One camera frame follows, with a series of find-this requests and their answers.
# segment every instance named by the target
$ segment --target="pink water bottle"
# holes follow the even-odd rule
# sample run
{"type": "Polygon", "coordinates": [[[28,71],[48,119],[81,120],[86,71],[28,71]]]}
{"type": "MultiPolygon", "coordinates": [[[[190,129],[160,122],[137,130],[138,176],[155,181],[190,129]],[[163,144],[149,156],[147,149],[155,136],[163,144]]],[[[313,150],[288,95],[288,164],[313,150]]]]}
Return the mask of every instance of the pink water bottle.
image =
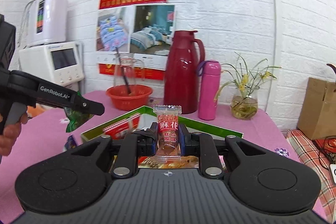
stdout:
{"type": "Polygon", "coordinates": [[[217,101],[214,101],[221,79],[221,65],[218,61],[203,61],[197,68],[198,76],[202,76],[201,95],[199,97],[198,117],[202,120],[214,120],[217,101]]]}

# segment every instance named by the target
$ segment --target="screw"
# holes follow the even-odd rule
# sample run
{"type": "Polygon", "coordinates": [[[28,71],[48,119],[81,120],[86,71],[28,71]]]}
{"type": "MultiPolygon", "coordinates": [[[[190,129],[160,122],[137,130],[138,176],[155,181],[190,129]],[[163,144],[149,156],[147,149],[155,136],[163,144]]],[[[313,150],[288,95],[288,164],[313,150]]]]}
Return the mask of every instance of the screw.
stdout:
{"type": "Polygon", "coordinates": [[[210,176],[216,176],[222,173],[222,170],[218,167],[209,167],[206,168],[205,173],[207,173],[210,176]]]}
{"type": "Polygon", "coordinates": [[[127,167],[117,167],[115,170],[113,170],[113,173],[115,173],[118,176],[125,176],[128,175],[130,170],[127,167]]]}

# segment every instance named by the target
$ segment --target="human hand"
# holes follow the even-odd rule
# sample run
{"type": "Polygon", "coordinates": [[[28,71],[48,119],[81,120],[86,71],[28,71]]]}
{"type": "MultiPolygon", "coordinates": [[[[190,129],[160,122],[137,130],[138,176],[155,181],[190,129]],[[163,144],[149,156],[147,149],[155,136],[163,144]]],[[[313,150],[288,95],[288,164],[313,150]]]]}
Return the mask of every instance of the human hand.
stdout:
{"type": "Polygon", "coordinates": [[[28,122],[28,115],[25,113],[21,116],[20,121],[16,124],[10,124],[3,130],[3,134],[0,135],[0,155],[8,156],[15,144],[16,139],[21,133],[21,124],[28,122]]]}

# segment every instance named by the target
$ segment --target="glass pitcher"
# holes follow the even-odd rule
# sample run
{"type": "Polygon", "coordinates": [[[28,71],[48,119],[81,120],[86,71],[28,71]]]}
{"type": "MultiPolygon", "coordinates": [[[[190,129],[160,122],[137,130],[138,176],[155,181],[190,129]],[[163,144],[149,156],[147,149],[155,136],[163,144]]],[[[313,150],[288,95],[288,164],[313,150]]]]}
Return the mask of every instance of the glass pitcher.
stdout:
{"type": "Polygon", "coordinates": [[[136,71],[134,64],[139,63],[141,68],[141,77],[144,80],[144,63],[139,59],[134,59],[133,53],[119,53],[114,55],[114,86],[123,86],[122,96],[136,95],[136,71]]]}

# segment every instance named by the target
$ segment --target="red thermos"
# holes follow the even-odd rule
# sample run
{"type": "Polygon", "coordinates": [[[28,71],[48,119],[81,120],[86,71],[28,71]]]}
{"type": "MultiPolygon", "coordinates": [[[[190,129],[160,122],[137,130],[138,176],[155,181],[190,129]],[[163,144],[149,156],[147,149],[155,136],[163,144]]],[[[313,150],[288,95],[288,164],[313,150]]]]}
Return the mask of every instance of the red thermos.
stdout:
{"type": "Polygon", "coordinates": [[[173,45],[168,55],[165,73],[165,91],[163,102],[165,105],[182,107],[182,114],[193,113],[198,105],[197,66],[204,61],[204,46],[201,40],[194,37],[197,31],[176,31],[173,45]],[[196,42],[199,46],[198,59],[196,42]]]}

